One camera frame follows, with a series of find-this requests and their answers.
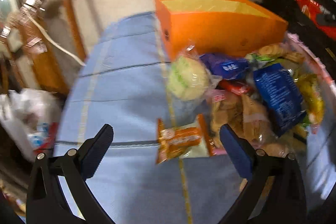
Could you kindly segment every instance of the silver bolt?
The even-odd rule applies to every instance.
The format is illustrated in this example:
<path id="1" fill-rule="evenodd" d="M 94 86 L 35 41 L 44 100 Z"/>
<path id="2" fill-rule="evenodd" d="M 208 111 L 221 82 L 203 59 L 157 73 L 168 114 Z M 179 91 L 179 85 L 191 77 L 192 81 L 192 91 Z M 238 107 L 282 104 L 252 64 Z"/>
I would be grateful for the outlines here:
<path id="1" fill-rule="evenodd" d="M 70 149 L 70 150 L 67 152 L 67 154 L 68 154 L 69 156 L 74 156 L 74 155 L 76 155 L 76 153 L 77 153 L 77 150 L 76 150 L 76 149 Z"/>
<path id="2" fill-rule="evenodd" d="M 293 153 L 289 153 L 289 154 L 288 154 L 288 158 L 289 158 L 290 160 L 295 160 L 295 155 L 294 155 Z"/>
<path id="3" fill-rule="evenodd" d="M 37 159 L 38 160 L 41 160 L 41 159 L 43 159 L 44 158 L 44 154 L 43 153 L 39 153 L 38 155 L 37 155 Z"/>
<path id="4" fill-rule="evenodd" d="M 258 156 L 264 156 L 266 153 L 265 153 L 265 151 L 264 150 L 262 150 L 262 149 L 257 149 L 257 151 L 255 152 Z"/>

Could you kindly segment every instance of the white cable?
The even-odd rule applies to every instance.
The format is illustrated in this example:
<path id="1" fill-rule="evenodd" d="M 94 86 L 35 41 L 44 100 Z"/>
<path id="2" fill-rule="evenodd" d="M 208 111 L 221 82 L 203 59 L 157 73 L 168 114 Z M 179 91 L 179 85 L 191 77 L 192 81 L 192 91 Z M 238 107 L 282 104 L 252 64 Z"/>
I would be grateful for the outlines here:
<path id="1" fill-rule="evenodd" d="M 81 66 L 85 67 L 85 63 L 80 60 L 76 55 L 73 53 L 67 51 L 65 48 L 61 47 L 58 43 L 56 43 L 46 32 L 43 27 L 36 22 L 34 18 L 29 14 L 29 12 L 26 12 L 27 17 L 35 24 L 36 27 L 41 31 L 41 33 L 44 35 L 44 37 L 51 43 L 53 44 L 56 48 L 60 49 L 62 52 L 65 52 L 67 55 L 71 56 L 73 59 L 75 59 Z"/>

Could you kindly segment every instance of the pile of snacks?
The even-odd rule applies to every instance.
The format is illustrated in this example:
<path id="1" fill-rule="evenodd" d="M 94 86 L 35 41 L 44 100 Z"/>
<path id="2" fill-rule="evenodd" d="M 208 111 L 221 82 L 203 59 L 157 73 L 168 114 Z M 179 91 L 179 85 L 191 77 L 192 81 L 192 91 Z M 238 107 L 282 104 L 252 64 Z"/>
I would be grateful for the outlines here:
<path id="1" fill-rule="evenodd" d="M 198 56 L 190 46 L 172 62 L 167 90 L 182 101 L 207 99 L 210 132 L 202 115 L 179 128 L 165 129 L 159 120 L 157 162 L 225 153 L 219 136 L 224 124 L 270 156 L 285 157 L 292 149 L 301 150 L 307 128 L 317 128 L 324 115 L 318 77 L 304 70 L 304 61 L 302 54 L 281 43 L 245 58 L 218 53 Z"/>

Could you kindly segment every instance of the blue print on plastic bag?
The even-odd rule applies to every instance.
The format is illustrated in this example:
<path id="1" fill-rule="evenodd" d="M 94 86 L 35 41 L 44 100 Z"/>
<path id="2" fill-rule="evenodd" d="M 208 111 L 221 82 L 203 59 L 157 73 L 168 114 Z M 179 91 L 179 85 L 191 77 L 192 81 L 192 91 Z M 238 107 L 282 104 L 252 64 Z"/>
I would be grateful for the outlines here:
<path id="1" fill-rule="evenodd" d="M 268 106 L 274 131 L 280 137 L 306 115 L 301 107 L 302 95 L 279 63 L 254 71 L 253 78 Z"/>
<path id="2" fill-rule="evenodd" d="M 236 58 L 225 54 L 203 54 L 199 57 L 213 75 L 225 80 L 242 80 L 248 62 L 245 58 Z"/>

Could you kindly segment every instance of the orange storage bin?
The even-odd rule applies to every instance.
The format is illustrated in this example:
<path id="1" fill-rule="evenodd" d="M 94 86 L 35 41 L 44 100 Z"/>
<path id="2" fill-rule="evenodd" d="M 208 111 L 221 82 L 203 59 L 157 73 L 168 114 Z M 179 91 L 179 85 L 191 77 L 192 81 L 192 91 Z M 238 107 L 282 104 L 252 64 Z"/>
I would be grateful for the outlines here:
<path id="1" fill-rule="evenodd" d="M 191 43 L 200 54 L 243 57 L 281 42 L 288 22 L 248 0 L 155 0 L 171 60 Z"/>

